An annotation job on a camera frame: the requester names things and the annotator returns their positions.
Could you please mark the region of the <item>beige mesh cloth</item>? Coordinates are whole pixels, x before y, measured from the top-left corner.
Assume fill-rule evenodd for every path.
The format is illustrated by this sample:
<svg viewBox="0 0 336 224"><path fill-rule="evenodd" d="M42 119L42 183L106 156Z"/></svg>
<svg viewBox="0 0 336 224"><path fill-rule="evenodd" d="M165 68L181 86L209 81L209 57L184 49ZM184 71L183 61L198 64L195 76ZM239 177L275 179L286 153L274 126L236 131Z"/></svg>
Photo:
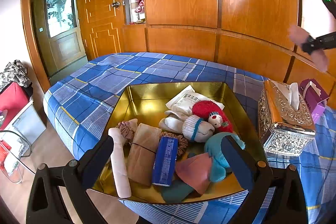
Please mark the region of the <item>beige mesh cloth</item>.
<svg viewBox="0 0 336 224"><path fill-rule="evenodd" d="M153 165L162 130L140 123L127 157L127 175L132 181L151 186Z"/></svg>

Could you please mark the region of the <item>pink fluffy dishcloth roll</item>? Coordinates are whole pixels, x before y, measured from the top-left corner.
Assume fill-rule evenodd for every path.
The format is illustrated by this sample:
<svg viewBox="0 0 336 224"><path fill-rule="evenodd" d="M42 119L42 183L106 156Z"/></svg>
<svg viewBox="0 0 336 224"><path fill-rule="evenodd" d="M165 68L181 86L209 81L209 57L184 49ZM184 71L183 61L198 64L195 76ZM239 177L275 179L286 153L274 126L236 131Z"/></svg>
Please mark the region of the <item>pink fluffy dishcloth roll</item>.
<svg viewBox="0 0 336 224"><path fill-rule="evenodd" d="M300 46L301 50L311 56L315 67L326 72L329 61L322 49L318 49L315 45L315 39L310 36L306 30L299 26L291 26L289 28L289 38L295 45Z"/></svg>

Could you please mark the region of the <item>white sock blue stripe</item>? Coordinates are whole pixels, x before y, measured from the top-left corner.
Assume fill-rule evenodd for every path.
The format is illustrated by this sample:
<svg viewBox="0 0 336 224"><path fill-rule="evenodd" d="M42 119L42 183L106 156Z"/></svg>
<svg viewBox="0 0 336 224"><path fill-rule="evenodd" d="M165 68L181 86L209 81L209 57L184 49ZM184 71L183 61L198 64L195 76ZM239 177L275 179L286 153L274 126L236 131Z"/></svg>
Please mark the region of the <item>white sock blue stripe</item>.
<svg viewBox="0 0 336 224"><path fill-rule="evenodd" d="M185 121L172 116L163 118L159 122L159 128L198 143L205 143L215 132L212 124L197 115L189 116Z"/></svg>

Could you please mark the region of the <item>wooden door with glass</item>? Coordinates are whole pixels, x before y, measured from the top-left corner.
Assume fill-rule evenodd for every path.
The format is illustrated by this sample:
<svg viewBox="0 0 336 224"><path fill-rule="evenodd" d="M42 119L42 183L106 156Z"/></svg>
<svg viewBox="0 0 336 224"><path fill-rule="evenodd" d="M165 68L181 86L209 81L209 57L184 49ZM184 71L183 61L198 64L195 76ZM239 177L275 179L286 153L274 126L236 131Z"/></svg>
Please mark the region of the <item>wooden door with glass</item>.
<svg viewBox="0 0 336 224"><path fill-rule="evenodd" d="M46 91L88 60L76 0L21 0L33 70Z"/></svg>

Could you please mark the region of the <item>blue plush doll pink dress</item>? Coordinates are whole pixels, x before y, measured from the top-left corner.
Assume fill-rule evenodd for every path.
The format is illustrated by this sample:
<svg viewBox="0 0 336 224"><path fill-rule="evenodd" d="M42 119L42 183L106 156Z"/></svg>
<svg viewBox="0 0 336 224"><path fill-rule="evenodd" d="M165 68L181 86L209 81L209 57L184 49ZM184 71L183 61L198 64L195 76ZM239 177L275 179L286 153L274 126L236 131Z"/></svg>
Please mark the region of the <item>blue plush doll pink dress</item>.
<svg viewBox="0 0 336 224"><path fill-rule="evenodd" d="M221 142L225 136L232 137L240 148L245 148L245 143L235 133L220 132L210 137L205 142L203 153L190 155L176 164L177 179L172 182L171 186L161 191L165 202L180 203L192 192L203 195L211 183L225 179L226 174L231 172L230 165L221 149Z"/></svg>

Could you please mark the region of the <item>red christmas sock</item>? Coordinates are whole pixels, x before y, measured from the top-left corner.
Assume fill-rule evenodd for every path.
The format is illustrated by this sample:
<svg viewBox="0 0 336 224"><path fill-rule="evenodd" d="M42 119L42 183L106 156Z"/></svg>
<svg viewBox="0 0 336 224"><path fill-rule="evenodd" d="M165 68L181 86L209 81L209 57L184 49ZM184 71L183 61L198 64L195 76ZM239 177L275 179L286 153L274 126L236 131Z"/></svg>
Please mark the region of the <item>red christmas sock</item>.
<svg viewBox="0 0 336 224"><path fill-rule="evenodd" d="M203 118L215 128L215 132L234 132L234 128L224 111L212 101L199 101L192 107L194 115Z"/></svg>

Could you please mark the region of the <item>white face mask packet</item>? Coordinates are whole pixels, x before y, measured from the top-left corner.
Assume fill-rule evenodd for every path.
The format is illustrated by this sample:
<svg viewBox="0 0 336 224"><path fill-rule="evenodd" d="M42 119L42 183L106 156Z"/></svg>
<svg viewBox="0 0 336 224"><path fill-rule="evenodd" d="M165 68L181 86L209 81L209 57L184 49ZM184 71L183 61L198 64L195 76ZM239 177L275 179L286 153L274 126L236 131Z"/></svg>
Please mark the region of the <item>white face mask packet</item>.
<svg viewBox="0 0 336 224"><path fill-rule="evenodd" d="M185 121L189 116L193 114L192 107L200 101L211 101L215 103L221 110L224 109L224 105L220 102L212 100L202 94L196 93L191 85L184 88L174 98L167 102L166 107L168 110L166 115L175 115L178 119Z"/></svg>

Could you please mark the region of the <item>wooden wardrobe wall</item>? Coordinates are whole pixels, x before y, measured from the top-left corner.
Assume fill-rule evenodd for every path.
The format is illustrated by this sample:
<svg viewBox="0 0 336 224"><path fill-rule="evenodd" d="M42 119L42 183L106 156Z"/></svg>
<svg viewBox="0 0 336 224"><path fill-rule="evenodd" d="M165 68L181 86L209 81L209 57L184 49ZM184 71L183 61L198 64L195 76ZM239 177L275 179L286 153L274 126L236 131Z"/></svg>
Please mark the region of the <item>wooden wardrobe wall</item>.
<svg viewBox="0 0 336 224"><path fill-rule="evenodd" d="M314 78L335 106L335 51L320 72L288 38L299 25L317 37L335 30L322 0L77 0L90 59L119 52L158 52L229 65L285 83Z"/></svg>

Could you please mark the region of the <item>red storage box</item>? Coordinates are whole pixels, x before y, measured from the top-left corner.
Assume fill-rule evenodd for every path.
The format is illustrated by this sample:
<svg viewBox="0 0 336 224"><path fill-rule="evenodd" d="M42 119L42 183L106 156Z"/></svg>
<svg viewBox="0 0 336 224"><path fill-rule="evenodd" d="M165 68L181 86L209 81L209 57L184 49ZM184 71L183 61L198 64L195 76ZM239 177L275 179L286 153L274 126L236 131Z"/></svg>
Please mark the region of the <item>red storage box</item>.
<svg viewBox="0 0 336 224"><path fill-rule="evenodd" d="M11 83L2 93L0 98L1 111L7 110L6 118L1 125L4 130L11 120L24 108L29 102L26 92L17 83Z"/></svg>

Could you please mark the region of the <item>pink plush on shelf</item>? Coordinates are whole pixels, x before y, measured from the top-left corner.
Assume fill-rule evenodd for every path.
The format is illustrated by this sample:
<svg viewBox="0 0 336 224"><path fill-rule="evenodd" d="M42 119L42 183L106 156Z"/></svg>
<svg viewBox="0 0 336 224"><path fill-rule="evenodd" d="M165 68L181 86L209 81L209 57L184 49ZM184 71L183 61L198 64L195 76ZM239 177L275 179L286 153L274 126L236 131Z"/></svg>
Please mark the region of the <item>pink plush on shelf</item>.
<svg viewBox="0 0 336 224"><path fill-rule="evenodd" d="M137 7L135 8L136 13L142 13L145 8L145 0L135 0Z"/></svg>

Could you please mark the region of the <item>white sock with scrunchie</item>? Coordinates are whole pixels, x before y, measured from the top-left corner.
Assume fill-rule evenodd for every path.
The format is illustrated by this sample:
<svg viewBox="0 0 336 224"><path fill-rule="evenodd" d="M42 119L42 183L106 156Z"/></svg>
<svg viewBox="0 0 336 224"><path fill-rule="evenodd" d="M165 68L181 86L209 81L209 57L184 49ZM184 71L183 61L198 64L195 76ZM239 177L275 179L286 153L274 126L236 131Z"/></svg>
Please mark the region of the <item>white sock with scrunchie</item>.
<svg viewBox="0 0 336 224"><path fill-rule="evenodd" d="M131 187L126 170L123 146L131 143L138 127L138 119L120 122L117 127L108 130L108 136L113 139L113 152L110 156L114 184L120 198L131 197Z"/></svg>

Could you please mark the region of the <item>purple cardboard snack box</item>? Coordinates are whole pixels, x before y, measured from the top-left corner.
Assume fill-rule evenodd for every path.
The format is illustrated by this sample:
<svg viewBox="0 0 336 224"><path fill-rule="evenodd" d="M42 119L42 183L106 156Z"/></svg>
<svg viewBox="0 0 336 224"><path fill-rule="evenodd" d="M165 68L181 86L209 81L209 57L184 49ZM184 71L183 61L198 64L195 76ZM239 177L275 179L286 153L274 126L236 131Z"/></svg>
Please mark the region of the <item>purple cardboard snack box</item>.
<svg viewBox="0 0 336 224"><path fill-rule="evenodd" d="M309 108L313 122L317 123L326 109L329 95L315 79L303 80L299 85L299 92Z"/></svg>

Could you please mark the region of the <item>brown satin scrunchie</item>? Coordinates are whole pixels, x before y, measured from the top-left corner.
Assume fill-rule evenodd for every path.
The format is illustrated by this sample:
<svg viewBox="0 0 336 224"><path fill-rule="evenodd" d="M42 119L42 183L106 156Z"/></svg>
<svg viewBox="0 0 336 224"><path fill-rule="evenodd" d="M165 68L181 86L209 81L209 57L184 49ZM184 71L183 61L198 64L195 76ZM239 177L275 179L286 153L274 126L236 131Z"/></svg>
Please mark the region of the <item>brown satin scrunchie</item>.
<svg viewBox="0 0 336 224"><path fill-rule="evenodd" d="M178 140L177 157L181 157L186 152L189 142L183 135L164 131L160 133L159 138L161 139L163 136L168 136Z"/></svg>

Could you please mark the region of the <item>blue tissue pack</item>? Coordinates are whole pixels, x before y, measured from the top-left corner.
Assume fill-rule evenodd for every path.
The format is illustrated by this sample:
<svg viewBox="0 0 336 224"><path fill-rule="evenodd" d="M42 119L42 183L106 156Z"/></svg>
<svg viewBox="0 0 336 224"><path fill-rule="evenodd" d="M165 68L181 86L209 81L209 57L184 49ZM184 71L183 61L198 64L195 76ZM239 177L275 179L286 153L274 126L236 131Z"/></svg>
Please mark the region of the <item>blue tissue pack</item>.
<svg viewBox="0 0 336 224"><path fill-rule="evenodd" d="M171 186L178 152L178 139L163 136L159 141L152 170L151 183Z"/></svg>

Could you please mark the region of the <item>glass side table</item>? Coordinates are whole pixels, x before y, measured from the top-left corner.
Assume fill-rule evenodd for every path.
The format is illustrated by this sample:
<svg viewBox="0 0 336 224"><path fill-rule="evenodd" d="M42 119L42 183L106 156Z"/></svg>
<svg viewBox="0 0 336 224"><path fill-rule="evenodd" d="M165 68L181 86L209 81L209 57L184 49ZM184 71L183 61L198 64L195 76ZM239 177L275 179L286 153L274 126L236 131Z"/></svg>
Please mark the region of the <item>glass side table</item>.
<svg viewBox="0 0 336 224"><path fill-rule="evenodd" d="M31 154L31 143L15 126L9 123L1 130L1 172L10 182L23 181L26 166L21 159Z"/></svg>

